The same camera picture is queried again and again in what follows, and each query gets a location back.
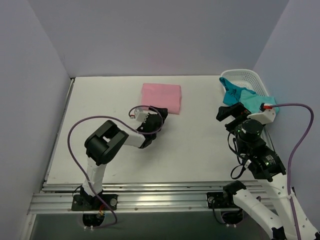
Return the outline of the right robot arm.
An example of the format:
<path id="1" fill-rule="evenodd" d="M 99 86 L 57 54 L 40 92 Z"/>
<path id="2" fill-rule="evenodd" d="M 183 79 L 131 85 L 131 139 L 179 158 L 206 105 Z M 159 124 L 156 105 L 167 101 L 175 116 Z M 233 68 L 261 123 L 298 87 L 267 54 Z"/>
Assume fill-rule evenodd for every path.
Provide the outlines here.
<path id="1" fill-rule="evenodd" d="M 227 206 L 245 211 L 272 240 L 318 240 L 320 232 L 306 216 L 291 185 L 292 160 L 284 166 L 262 139 L 265 125 L 274 121 L 275 109 L 282 106 L 262 103 L 258 113 L 251 113 L 240 102 L 219 107 L 216 115 L 219 122 L 234 118 L 225 125 L 228 136 L 233 138 L 227 140 L 233 142 L 229 149 L 240 160 L 241 170 L 249 170 L 260 183 L 275 211 L 254 197 L 238 176 L 223 187 L 222 200 Z"/>

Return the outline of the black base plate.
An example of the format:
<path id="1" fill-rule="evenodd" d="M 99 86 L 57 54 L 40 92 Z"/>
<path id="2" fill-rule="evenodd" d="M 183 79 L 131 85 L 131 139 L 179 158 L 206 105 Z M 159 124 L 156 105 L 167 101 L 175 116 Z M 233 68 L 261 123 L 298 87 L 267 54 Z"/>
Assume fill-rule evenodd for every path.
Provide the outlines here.
<path id="1" fill-rule="evenodd" d="M 99 194 L 99 197 L 109 205 L 112 210 L 117 209 L 118 195 L 117 194 Z M 108 210 L 102 201 L 96 196 L 85 196 L 76 194 L 73 196 L 71 210 L 76 212 L 83 211 L 98 211 Z"/>
<path id="2" fill-rule="evenodd" d="M 234 204 L 233 198 L 228 196 L 224 191 L 207 192 L 207 206 L 210 209 L 238 209 Z"/>

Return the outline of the pink t shirt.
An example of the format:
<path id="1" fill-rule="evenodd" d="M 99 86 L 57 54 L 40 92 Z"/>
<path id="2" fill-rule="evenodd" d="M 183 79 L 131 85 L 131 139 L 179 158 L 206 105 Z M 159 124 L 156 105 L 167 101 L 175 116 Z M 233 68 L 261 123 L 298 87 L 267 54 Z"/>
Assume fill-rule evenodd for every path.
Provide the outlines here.
<path id="1" fill-rule="evenodd" d="M 180 114 L 182 89 L 177 84 L 144 83 L 141 89 L 141 105 L 166 108 L 169 114 Z"/>

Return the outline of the teal t shirt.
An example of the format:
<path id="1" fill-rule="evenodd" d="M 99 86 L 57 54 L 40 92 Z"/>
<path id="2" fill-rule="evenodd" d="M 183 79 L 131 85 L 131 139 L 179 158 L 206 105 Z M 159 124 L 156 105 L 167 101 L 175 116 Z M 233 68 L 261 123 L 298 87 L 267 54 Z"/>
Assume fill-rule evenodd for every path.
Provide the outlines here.
<path id="1" fill-rule="evenodd" d="M 219 81 L 225 89 L 222 102 L 227 106 L 242 103 L 252 114 L 256 114 L 260 111 L 262 103 L 276 105 L 276 100 L 272 96 L 258 95 L 253 90 L 234 85 L 225 77 L 220 77 Z"/>

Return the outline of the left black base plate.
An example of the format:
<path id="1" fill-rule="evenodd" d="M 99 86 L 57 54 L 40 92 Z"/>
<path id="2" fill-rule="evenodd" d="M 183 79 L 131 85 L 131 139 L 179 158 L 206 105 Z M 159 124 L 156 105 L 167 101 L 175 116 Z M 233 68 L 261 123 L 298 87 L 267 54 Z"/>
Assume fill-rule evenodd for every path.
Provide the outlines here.
<path id="1" fill-rule="evenodd" d="M 99 197 L 109 205 L 112 210 L 117 209 L 118 195 L 117 194 L 99 194 Z M 85 196 L 76 194 L 73 196 L 71 210 L 76 212 L 83 211 L 98 211 L 108 210 L 102 201 L 96 196 Z"/>

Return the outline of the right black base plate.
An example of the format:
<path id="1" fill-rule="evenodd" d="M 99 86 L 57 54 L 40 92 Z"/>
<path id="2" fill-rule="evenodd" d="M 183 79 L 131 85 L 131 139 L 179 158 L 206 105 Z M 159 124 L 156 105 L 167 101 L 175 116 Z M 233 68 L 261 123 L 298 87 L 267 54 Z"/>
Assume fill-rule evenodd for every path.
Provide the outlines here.
<path id="1" fill-rule="evenodd" d="M 207 206 L 210 209 L 238 209 L 234 204 L 233 198 L 228 196 L 224 191 L 207 192 Z"/>

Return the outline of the aluminium mounting rail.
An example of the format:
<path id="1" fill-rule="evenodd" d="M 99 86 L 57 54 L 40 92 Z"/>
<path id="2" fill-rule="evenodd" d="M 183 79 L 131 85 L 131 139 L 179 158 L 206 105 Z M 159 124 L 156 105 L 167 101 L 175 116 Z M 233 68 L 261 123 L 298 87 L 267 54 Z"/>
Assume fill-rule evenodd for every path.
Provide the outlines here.
<path id="1" fill-rule="evenodd" d="M 207 212 L 208 193 L 219 193 L 226 181 L 107 183 L 105 194 L 117 195 L 116 213 Z M 71 214 L 78 184 L 47 184 L 32 196 L 30 214 Z"/>

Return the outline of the white plastic basket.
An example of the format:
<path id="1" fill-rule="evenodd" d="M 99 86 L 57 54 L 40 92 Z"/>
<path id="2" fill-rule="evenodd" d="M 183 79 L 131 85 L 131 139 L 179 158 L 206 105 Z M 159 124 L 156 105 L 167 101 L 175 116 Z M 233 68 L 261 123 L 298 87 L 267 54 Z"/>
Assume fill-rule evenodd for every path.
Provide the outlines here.
<path id="1" fill-rule="evenodd" d="M 220 77 L 224 77 L 229 80 L 232 84 L 250 89 L 256 92 L 260 96 L 269 96 L 260 76 L 249 69 L 230 69 L 225 70 L 221 73 Z"/>

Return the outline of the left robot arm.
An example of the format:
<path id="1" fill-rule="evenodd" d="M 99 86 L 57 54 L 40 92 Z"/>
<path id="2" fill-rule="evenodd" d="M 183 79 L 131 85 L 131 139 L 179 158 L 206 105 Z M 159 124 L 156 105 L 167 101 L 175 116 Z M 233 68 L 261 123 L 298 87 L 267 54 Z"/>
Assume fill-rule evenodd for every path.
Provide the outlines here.
<path id="1" fill-rule="evenodd" d="M 136 129 L 125 131 L 120 129 L 114 121 L 107 120 L 85 141 L 88 179 L 81 186 L 80 195 L 88 209 L 95 210 L 100 206 L 106 166 L 115 158 L 121 147 L 144 149 L 157 138 L 157 133 L 169 114 L 168 109 L 149 106 L 148 110 L 153 113 L 145 112 L 140 106 L 129 114 L 131 119 L 141 123 Z"/>

